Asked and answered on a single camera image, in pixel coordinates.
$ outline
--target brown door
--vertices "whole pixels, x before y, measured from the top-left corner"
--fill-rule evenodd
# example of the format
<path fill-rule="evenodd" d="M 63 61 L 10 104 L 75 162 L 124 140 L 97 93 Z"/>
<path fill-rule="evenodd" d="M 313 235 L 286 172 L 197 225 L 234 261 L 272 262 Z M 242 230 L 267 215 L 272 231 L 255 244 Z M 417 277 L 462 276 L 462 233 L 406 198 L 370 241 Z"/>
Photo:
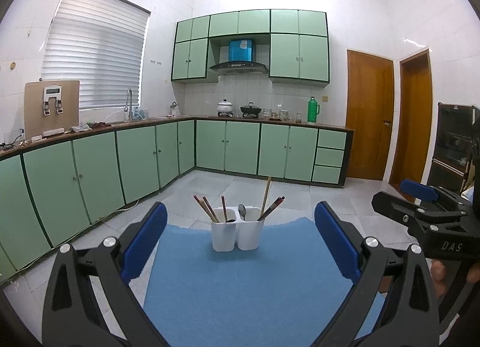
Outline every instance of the brown door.
<path fill-rule="evenodd" d="M 392 134 L 393 61 L 350 50 L 347 56 L 346 126 L 354 133 L 346 175 L 382 180 Z"/>
<path fill-rule="evenodd" d="M 420 182 L 430 142 L 432 87 L 430 56 L 424 51 L 400 62 L 400 122 L 390 184 Z"/>

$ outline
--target green thermos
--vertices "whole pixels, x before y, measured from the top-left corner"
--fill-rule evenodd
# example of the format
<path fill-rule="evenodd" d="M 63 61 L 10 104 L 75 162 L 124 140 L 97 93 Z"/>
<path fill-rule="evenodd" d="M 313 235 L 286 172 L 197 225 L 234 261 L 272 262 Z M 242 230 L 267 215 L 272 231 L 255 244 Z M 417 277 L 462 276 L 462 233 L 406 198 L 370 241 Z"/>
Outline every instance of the green thermos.
<path fill-rule="evenodd" d="M 312 96 L 308 101 L 307 122 L 316 123 L 318 114 L 320 114 L 320 106 Z"/>

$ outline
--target wooden stick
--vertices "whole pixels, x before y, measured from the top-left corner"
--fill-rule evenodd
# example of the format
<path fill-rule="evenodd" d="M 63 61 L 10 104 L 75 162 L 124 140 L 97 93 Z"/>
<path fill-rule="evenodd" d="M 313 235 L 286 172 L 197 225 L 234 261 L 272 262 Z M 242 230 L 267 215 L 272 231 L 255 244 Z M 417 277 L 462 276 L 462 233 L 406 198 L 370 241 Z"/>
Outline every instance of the wooden stick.
<path fill-rule="evenodd" d="M 285 199 L 285 197 L 283 196 L 282 198 L 278 197 L 274 203 L 272 203 L 272 205 L 267 209 L 265 210 L 265 213 L 263 213 L 260 218 L 257 220 L 257 221 L 262 221 L 264 220 L 265 218 L 267 218 L 269 216 L 269 214 L 271 212 L 273 212 L 279 205 L 280 203 L 283 202 L 283 200 Z"/>
<path fill-rule="evenodd" d="M 210 206 L 210 204 L 208 203 L 208 200 L 207 198 L 203 197 L 203 201 L 205 202 L 205 204 L 207 205 L 208 209 L 210 210 L 210 212 L 212 213 L 212 216 L 213 218 L 215 219 L 215 222 L 220 222 L 217 218 L 217 216 L 215 215 L 215 212 L 213 211 L 212 207 Z"/>
<path fill-rule="evenodd" d="M 196 195 L 194 195 L 193 197 L 194 197 L 195 200 L 198 202 L 198 204 L 199 204 L 200 207 L 203 209 L 203 211 L 204 211 L 205 213 L 207 213 L 207 216 L 209 216 L 210 219 L 211 219 L 213 222 L 217 222 L 217 221 L 214 220 L 214 218 L 213 218 L 212 215 L 210 214 L 210 211 L 208 210 L 208 208 L 207 208 L 207 206 L 205 205 L 205 203 L 204 203 L 202 200 L 198 199 L 198 197 L 197 197 Z"/>
<path fill-rule="evenodd" d="M 267 180 L 267 187 L 265 189 L 265 195 L 263 196 L 263 203 L 262 203 L 262 210 L 260 211 L 260 215 L 263 214 L 265 211 L 265 203 L 267 202 L 267 197 L 268 197 L 268 190 L 270 189 L 270 182 L 272 181 L 272 177 L 269 176 Z"/>
<path fill-rule="evenodd" d="M 223 206 L 223 216 L 225 217 L 225 222 L 227 222 L 227 208 L 225 207 L 225 197 L 222 195 L 222 206 Z"/>

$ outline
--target wooden countertop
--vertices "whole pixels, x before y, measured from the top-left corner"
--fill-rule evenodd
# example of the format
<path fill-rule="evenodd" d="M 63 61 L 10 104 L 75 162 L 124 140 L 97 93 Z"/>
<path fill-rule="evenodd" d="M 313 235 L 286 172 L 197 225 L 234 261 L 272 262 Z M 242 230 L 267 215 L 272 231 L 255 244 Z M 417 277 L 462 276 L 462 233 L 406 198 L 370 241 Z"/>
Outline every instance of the wooden countertop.
<path fill-rule="evenodd" d="M 133 122 L 114 122 L 111 123 L 109 127 L 102 127 L 97 129 L 87 130 L 85 132 L 72 132 L 67 134 L 58 134 L 53 135 L 48 138 L 44 138 L 41 141 L 31 142 L 29 141 L 27 144 L 23 144 L 20 146 L 20 143 L 15 143 L 15 147 L 9 150 L 0 150 L 0 160 L 4 160 L 5 158 L 18 155 L 20 153 L 29 152 L 30 150 L 35 150 L 42 148 L 44 146 L 58 144 L 60 142 L 79 139 L 88 137 L 91 135 L 103 134 L 107 132 L 115 132 L 118 130 L 124 129 L 133 129 L 137 127 L 147 127 L 147 126 L 155 126 L 158 124 L 163 123 L 171 123 L 171 122 L 179 122 L 184 120 L 227 120 L 227 121 L 238 121 L 238 122 L 253 122 L 253 123 L 268 123 L 268 124 L 279 124 L 279 125 L 289 125 L 289 126 L 299 126 L 299 127 L 312 127 L 316 129 L 327 129 L 327 130 L 337 130 L 337 131 L 347 131 L 352 132 L 352 129 L 342 126 L 333 126 L 333 125 L 325 125 L 319 123 L 295 123 L 292 120 L 283 120 L 283 121 L 272 121 L 266 119 L 252 119 L 252 118 L 233 118 L 233 117 L 208 117 L 208 116 L 192 116 L 192 115 L 182 115 L 181 117 L 176 118 L 163 118 L 163 117 L 154 117 L 145 120 L 138 120 Z"/>

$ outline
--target silver bolt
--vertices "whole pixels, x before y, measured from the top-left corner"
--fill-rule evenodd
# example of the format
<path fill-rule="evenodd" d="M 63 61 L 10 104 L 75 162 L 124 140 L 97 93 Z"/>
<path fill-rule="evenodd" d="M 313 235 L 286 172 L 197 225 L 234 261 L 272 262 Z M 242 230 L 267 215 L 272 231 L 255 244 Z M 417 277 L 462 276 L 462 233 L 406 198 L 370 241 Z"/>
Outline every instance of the silver bolt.
<path fill-rule="evenodd" d="M 68 251 L 70 251 L 70 244 L 63 244 L 60 247 L 60 252 L 61 253 L 67 253 Z"/>
<path fill-rule="evenodd" d="M 420 248 L 420 245 L 414 244 L 410 248 L 411 248 L 413 253 L 421 253 L 422 252 L 422 248 Z"/>
<path fill-rule="evenodd" d="M 378 246 L 378 240 L 375 237 L 367 237 L 365 243 L 372 248 Z"/>
<path fill-rule="evenodd" d="M 111 246 L 114 246 L 116 242 L 117 242 L 116 238 L 107 237 L 105 240 L 103 240 L 103 245 L 106 246 L 107 248 L 110 248 Z"/>

